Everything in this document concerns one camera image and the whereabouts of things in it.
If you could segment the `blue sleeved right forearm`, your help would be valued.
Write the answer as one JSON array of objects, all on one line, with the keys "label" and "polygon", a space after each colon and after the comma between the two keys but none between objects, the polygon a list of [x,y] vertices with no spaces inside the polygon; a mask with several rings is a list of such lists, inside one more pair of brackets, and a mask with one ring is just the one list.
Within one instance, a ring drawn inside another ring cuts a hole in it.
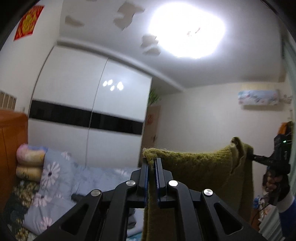
[{"label": "blue sleeved right forearm", "polygon": [[279,201],[276,205],[282,229],[282,235],[285,240],[296,241],[295,239],[295,226],[296,226],[296,205],[295,197],[289,191],[287,196]]}]

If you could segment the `right hand in black glove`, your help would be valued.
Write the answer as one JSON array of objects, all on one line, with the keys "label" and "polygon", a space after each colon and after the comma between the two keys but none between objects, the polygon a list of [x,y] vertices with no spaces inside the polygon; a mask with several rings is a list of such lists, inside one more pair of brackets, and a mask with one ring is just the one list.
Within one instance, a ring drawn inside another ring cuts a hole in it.
[{"label": "right hand in black glove", "polygon": [[263,186],[268,193],[268,203],[273,206],[283,201],[290,191],[288,175],[276,177],[271,171],[267,171],[263,176]]}]

